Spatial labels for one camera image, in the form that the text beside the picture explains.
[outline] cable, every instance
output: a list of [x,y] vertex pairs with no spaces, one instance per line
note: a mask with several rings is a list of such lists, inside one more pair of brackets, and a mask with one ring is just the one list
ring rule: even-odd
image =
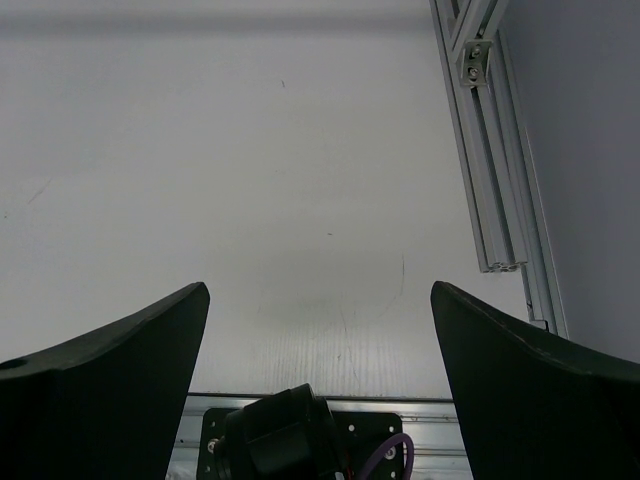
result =
[[396,433],[392,435],[387,440],[385,440],[382,445],[376,448],[375,452],[371,454],[369,459],[364,462],[362,469],[356,476],[356,480],[367,480],[371,472],[378,466],[378,464],[384,458],[385,453],[391,450],[392,447],[396,445],[404,443],[407,446],[407,462],[404,465],[404,474],[402,475],[402,480],[409,480],[411,478],[411,472],[413,471],[413,460],[415,457],[415,451],[413,447],[413,440],[406,433]]

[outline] silver screw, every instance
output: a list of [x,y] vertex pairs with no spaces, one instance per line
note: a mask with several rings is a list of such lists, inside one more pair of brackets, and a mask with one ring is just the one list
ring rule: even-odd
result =
[[391,449],[384,454],[384,458],[386,458],[387,460],[393,460],[394,458],[396,458],[396,447],[391,447]]
[[209,451],[209,453],[213,453],[213,449],[216,447],[217,441],[217,438],[212,438],[211,440],[209,440],[209,443],[207,443],[207,450]]

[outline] gray wall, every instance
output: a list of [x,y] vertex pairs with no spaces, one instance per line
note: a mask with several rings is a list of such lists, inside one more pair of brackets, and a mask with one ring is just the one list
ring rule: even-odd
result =
[[640,2],[505,18],[572,340],[640,362]]

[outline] metal angle bracket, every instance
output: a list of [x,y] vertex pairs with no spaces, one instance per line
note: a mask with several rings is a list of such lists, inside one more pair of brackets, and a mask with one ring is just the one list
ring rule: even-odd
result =
[[489,55],[492,40],[474,39],[465,42],[458,67],[460,82],[465,87],[486,86],[489,76]]

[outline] purple wire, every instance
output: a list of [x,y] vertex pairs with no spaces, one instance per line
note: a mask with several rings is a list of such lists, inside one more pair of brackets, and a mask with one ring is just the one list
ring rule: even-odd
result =
[[396,433],[392,435],[387,440],[385,440],[382,445],[376,448],[375,452],[371,454],[369,459],[364,462],[362,469],[358,472],[356,476],[356,480],[367,480],[371,472],[378,466],[378,464],[384,458],[385,453],[391,450],[392,447],[395,447],[398,444],[404,443],[407,446],[407,463],[404,465],[404,474],[402,475],[402,480],[409,480],[411,478],[411,472],[413,471],[413,459],[415,457],[415,451],[413,447],[413,440],[406,433]]

